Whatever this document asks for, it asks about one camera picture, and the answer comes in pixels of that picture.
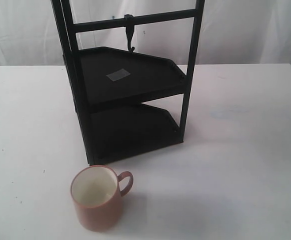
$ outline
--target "pink mug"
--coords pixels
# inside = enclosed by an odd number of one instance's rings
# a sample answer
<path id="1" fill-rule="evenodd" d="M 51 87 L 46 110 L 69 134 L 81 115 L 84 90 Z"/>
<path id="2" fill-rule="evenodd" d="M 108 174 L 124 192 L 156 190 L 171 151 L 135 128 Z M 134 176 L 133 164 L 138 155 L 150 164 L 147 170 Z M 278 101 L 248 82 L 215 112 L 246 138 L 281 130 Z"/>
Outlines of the pink mug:
<path id="1" fill-rule="evenodd" d="M 130 177 L 121 191 L 119 182 Z M 110 167 L 94 165 L 80 171 L 72 180 L 70 193 L 83 227 L 104 232 L 115 225 L 123 212 L 123 199 L 132 188 L 134 177 L 125 171 L 119 176 Z"/>

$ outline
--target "mug handle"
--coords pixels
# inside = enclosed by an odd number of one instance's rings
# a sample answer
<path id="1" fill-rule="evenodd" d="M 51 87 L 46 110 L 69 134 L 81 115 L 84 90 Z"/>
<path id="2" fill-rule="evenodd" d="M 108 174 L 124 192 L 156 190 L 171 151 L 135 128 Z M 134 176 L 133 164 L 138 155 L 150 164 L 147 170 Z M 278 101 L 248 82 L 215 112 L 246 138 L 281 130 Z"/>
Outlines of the mug handle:
<path id="1" fill-rule="evenodd" d="M 129 171 L 124 171 L 119 176 L 117 176 L 117 179 L 119 182 L 121 182 L 123 179 L 130 177 L 129 182 L 127 183 L 126 187 L 120 191 L 121 196 L 125 196 L 132 188 L 132 185 L 134 184 L 134 176 Z"/>

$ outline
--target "tabletop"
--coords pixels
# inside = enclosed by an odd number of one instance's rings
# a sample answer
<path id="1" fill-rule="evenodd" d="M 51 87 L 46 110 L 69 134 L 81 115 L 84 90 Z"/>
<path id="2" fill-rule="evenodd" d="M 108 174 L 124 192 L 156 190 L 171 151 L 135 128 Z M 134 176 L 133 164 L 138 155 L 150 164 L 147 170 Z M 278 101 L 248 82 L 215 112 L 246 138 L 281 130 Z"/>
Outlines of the tabletop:
<path id="1" fill-rule="evenodd" d="M 291 66 L 197 65 L 184 143 L 109 164 L 134 185 L 107 233 L 75 215 L 87 166 L 65 67 L 0 66 L 0 240 L 291 240 Z"/>

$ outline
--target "mug rim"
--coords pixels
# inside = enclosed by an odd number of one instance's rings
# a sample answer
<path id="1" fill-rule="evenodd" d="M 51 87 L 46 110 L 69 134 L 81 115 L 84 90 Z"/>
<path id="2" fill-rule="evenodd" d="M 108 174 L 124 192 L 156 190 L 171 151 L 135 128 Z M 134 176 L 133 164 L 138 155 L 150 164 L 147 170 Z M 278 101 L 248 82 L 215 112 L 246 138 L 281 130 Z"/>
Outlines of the mug rim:
<path id="1" fill-rule="evenodd" d="M 72 200 L 74 201 L 74 203 L 77 204 L 77 205 L 79 205 L 81 208 L 85 208 L 85 209 L 96 209 L 96 208 L 99 208 L 99 207 L 101 207 L 101 206 L 107 204 L 109 201 L 111 201 L 111 200 L 115 197 L 115 195 L 116 195 L 116 193 L 114 193 L 114 194 L 110 197 L 109 200 L 107 200 L 107 201 L 105 201 L 105 202 L 103 202 L 103 203 L 101 203 L 101 204 L 99 204 L 99 205 L 95 205 L 95 206 L 87 206 L 87 205 L 83 205 L 82 203 L 80 203 L 80 202 L 78 202 L 77 200 L 75 200 L 75 198 L 74 198 L 74 196 L 73 196 L 73 194 L 72 194 L 72 186 L 73 186 L 73 184 L 74 184 L 76 178 L 77 178 L 77 177 L 78 177 L 82 172 L 84 172 L 84 171 L 86 171 L 86 170 L 88 170 L 88 169 L 90 169 L 90 168 L 95 168 L 95 167 L 106 168 L 106 169 L 109 169 L 111 172 L 113 172 L 113 174 L 114 174 L 115 177 L 116 177 L 116 190 L 115 190 L 115 191 L 118 190 L 118 187 L 119 187 L 118 175 L 116 174 L 116 172 L 115 172 L 111 167 L 104 166 L 104 165 L 93 165 L 93 166 L 88 166 L 88 167 L 82 169 L 81 171 L 79 171 L 79 172 L 75 175 L 75 177 L 73 178 L 73 180 L 72 180 L 72 182 L 71 182 L 71 185 L 70 185 L 70 195 L 71 195 L 71 198 L 72 198 Z"/>

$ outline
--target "white curtain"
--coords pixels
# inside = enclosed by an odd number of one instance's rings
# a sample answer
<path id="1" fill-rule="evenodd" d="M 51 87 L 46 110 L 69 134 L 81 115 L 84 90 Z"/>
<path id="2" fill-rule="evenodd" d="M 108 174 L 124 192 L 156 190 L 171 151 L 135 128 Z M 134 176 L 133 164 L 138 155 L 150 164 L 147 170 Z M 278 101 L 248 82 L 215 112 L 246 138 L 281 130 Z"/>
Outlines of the white curtain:
<path id="1" fill-rule="evenodd" d="M 185 10 L 195 0 L 71 0 L 74 21 Z M 136 26 L 136 52 L 186 64 L 192 20 Z M 124 28 L 82 33 L 79 48 L 127 49 Z M 199 64 L 291 64 L 291 0 L 206 0 Z M 0 0 L 0 65 L 62 65 L 50 0 Z"/>

